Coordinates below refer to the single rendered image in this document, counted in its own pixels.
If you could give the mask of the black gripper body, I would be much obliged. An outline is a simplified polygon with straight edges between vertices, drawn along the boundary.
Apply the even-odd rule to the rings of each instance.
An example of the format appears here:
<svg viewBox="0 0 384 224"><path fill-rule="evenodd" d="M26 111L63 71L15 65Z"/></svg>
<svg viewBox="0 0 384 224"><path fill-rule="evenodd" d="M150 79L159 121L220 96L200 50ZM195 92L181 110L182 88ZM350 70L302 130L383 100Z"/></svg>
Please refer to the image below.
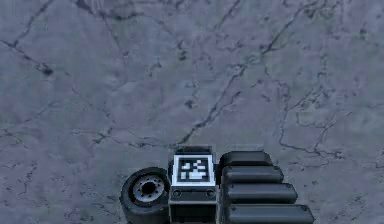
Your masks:
<svg viewBox="0 0 384 224"><path fill-rule="evenodd" d="M164 168L148 167L130 175L119 197L126 224L169 224L169 191Z"/></svg>

